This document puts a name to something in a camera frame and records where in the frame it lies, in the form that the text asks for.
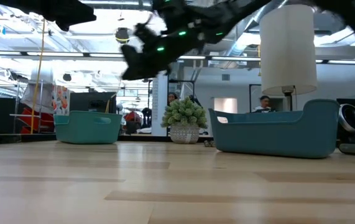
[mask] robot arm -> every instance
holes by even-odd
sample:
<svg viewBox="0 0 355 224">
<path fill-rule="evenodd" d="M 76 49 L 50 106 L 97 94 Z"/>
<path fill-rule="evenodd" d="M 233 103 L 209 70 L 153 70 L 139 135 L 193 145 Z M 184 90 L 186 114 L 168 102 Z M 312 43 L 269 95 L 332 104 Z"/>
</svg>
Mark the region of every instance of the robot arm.
<svg viewBox="0 0 355 224">
<path fill-rule="evenodd" d="M 154 0 L 153 10 L 164 19 L 167 30 L 154 34 L 145 24 L 136 25 L 135 35 L 143 41 L 142 53 L 123 45 L 122 53 L 128 64 L 124 80 L 153 78 L 168 65 L 191 49 L 204 44 L 216 44 L 242 19 L 271 0 L 253 0 L 242 6 L 242 0 L 217 3 L 203 8 L 187 6 L 184 0 Z M 355 7 L 352 0 L 308 0 L 325 10 L 339 14 L 355 31 Z"/>
<path fill-rule="evenodd" d="M 24 13 L 43 15 L 48 21 L 55 21 L 59 28 L 67 32 L 70 26 L 95 21 L 93 8 L 78 0 L 0 0 L 0 4 L 18 8 Z"/>
</svg>

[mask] potted plant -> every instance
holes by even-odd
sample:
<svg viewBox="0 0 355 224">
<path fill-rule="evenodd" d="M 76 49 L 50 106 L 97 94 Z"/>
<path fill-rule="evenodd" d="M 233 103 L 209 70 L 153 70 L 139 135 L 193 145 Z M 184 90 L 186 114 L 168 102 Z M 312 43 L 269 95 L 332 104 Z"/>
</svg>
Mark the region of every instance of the potted plant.
<svg viewBox="0 0 355 224">
<path fill-rule="evenodd" d="M 170 127 L 174 143 L 194 144 L 200 137 L 200 128 L 208 128 L 205 114 L 205 110 L 192 102 L 190 97 L 174 100 L 166 107 L 162 127 Z"/>
</svg>

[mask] person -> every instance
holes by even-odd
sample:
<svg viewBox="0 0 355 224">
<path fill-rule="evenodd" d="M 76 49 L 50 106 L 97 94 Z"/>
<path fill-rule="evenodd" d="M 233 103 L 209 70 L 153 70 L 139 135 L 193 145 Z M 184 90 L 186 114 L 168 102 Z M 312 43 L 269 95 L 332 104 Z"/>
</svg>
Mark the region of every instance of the person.
<svg viewBox="0 0 355 224">
<path fill-rule="evenodd" d="M 260 97 L 260 106 L 256 106 L 253 109 L 254 113 L 268 113 L 275 111 L 270 106 L 270 98 L 268 96 Z"/>
<path fill-rule="evenodd" d="M 173 92 L 170 92 L 168 95 L 167 95 L 167 105 L 170 106 L 170 103 L 174 100 L 177 100 L 178 99 L 178 96 L 176 93 L 173 93 Z"/>
</svg>

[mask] white plant pot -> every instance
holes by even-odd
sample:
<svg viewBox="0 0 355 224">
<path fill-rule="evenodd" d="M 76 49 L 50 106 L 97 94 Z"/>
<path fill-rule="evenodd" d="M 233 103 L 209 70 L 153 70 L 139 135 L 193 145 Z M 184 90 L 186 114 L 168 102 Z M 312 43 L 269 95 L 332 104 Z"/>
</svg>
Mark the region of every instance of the white plant pot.
<svg viewBox="0 0 355 224">
<path fill-rule="evenodd" d="M 180 123 L 170 127 L 170 138 L 177 144 L 195 144 L 200 137 L 198 126 L 182 126 Z"/>
</svg>

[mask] teal basket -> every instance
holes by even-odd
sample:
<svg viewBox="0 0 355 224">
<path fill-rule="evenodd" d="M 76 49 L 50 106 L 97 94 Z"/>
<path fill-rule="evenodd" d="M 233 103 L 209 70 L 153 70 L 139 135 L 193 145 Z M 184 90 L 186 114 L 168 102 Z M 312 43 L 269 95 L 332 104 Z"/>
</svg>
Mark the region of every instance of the teal basket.
<svg viewBox="0 0 355 224">
<path fill-rule="evenodd" d="M 122 115 L 71 111 L 55 115 L 57 140 L 72 144 L 112 144 L 118 140 Z"/>
<path fill-rule="evenodd" d="M 209 111 L 214 144 L 223 152 L 321 159 L 336 148 L 339 104 L 334 100 L 310 100 L 303 111 Z M 218 117 L 228 123 L 220 123 Z"/>
</svg>

